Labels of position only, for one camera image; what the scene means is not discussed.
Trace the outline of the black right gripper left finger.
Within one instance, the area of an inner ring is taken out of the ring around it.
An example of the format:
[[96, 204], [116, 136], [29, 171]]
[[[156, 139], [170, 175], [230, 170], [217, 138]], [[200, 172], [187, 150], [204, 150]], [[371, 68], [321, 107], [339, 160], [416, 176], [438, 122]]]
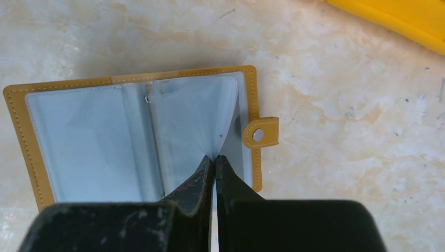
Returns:
[[155, 203], [63, 203], [43, 209], [20, 251], [209, 251], [214, 164], [204, 157]]

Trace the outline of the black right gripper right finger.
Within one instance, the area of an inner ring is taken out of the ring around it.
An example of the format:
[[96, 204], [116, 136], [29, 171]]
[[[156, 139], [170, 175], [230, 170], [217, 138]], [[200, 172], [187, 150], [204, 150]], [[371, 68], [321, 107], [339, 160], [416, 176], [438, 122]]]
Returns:
[[215, 160], [220, 251], [385, 251], [370, 212], [351, 200], [271, 200]]

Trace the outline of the tan leather card holder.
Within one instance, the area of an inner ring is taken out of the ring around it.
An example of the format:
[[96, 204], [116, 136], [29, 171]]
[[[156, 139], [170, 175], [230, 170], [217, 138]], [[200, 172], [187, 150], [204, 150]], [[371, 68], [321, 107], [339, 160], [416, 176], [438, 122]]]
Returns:
[[[232, 66], [221, 68], [205, 68], [179, 70], [157, 73], [142, 73], [91, 79], [77, 79], [41, 83], [28, 83], [7, 86], [4, 91], [5, 101], [22, 150], [30, 183], [39, 209], [57, 203], [50, 186], [43, 157], [34, 132], [33, 123], [27, 108], [25, 97], [31, 93], [44, 91], [60, 91], [79, 88], [104, 87], [130, 82], [164, 80], [176, 77], [207, 76], [241, 72], [246, 83], [248, 123], [241, 133], [245, 147], [251, 153], [253, 184], [248, 185], [254, 191], [262, 189], [261, 149], [278, 144], [279, 119], [277, 117], [261, 117], [259, 109], [257, 71], [254, 66]], [[127, 203], [127, 202], [62, 202], [62, 203]]]

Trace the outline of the orange three-compartment bin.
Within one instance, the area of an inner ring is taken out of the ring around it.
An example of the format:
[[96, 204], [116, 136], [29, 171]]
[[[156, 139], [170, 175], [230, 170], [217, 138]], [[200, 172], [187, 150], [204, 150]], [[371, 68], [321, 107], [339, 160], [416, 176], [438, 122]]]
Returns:
[[336, 0], [328, 3], [444, 55], [442, 0]]

